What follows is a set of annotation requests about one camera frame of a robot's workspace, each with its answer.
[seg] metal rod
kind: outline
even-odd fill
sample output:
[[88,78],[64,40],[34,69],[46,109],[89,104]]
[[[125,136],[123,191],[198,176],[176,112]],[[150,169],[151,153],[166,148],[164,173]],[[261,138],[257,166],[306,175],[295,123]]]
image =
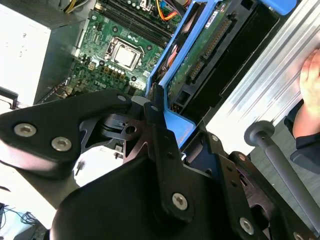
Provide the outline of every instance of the metal rod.
[[298,177],[285,155],[264,131],[260,131],[255,135],[255,141],[264,150],[293,197],[296,199],[302,210],[310,219],[316,231],[319,233],[320,207]]

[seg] human hand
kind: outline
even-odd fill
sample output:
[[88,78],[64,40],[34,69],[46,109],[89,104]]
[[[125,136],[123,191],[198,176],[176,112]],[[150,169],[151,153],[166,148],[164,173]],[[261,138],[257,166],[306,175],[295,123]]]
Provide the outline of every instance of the human hand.
[[300,74],[300,91],[308,113],[320,118],[320,50],[316,49],[306,59]]

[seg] black mounting arm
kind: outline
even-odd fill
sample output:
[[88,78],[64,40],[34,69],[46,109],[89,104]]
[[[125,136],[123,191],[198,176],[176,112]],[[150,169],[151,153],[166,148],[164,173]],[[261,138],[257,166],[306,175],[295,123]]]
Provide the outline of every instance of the black mounting arm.
[[219,140],[201,141],[194,157],[210,174],[183,165],[166,127],[163,89],[153,85],[149,99],[138,104],[108,89],[0,116],[1,162],[53,181],[69,176],[81,153],[124,140],[125,164],[62,202],[51,239],[294,240],[292,231],[314,238],[287,208],[276,219],[286,220],[286,232],[263,232],[239,177],[239,155],[228,159]]

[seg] green circuit board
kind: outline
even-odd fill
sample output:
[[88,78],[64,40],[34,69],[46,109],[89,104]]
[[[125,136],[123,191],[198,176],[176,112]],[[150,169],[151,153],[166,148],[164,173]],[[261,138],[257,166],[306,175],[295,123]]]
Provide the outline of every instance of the green circuit board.
[[[187,82],[187,80],[192,82],[192,80],[196,78],[197,74],[205,65],[205,61],[202,61],[201,59],[203,57],[208,57],[213,52],[214,48],[221,39],[222,34],[224,34],[224,32],[230,26],[231,20],[226,19],[225,24],[221,26],[221,30],[219,30],[217,34],[213,35],[213,32],[217,29],[218,25],[222,21],[230,4],[231,1],[226,0],[213,11],[195,44],[192,46],[176,74],[167,85],[168,107],[170,107],[170,105],[173,103],[174,98],[178,96],[179,91]],[[204,48],[204,46],[206,46],[208,43],[210,43],[210,45],[207,47],[207,49]]]
[[143,96],[163,49],[93,11],[65,87],[68,95],[116,88]]
[[[159,17],[156,0],[117,0],[124,6],[131,9],[136,14],[150,20],[153,24],[165,29],[173,34],[182,18],[179,15],[174,16],[170,21],[163,21]],[[162,7],[162,12],[165,16],[169,15],[173,10],[168,6]]]

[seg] silver screw head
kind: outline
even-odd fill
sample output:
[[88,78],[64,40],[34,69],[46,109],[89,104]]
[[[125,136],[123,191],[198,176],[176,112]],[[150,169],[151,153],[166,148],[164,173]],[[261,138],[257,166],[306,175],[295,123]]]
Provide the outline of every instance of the silver screw head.
[[178,193],[178,192],[174,193],[172,195],[172,202],[181,211],[184,211],[188,208],[187,199],[181,193]]
[[294,232],[293,236],[295,240],[304,240],[304,238],[297,232]]
[[245,217],[240,217],[239,220],[240,226],[242,227],[242,229],[249,235],[253,235],[255,230],[254,227],[252,226],[251,222],[249,222],[248,219],[246,219]]
[[72,143],[68,138],[58,136],[52,140],[51,146],[59,152],[67,152],[71,149]]
[[242,154],[238,154],[238,157],[239,157],[242,161],[245,161],[245,160],[246,160],[246,157],[243,156]]
[[153,110],[157,111],[157,112],[159,111],[156,106],[151,106],[151,108],[152,108]]
[[215,142],[219,142],[219,138],[216,135],[212,134],[211,137]]
[[126,98],[124,96],[121,96],[121,95],[118,95],[118,99],[121,100],[121,101],[124,101],[124,102],[126,101]]
[[36,134],[37,129],[29,123],[20,123],[14,127],[14,133],[18,136],[29,138]]

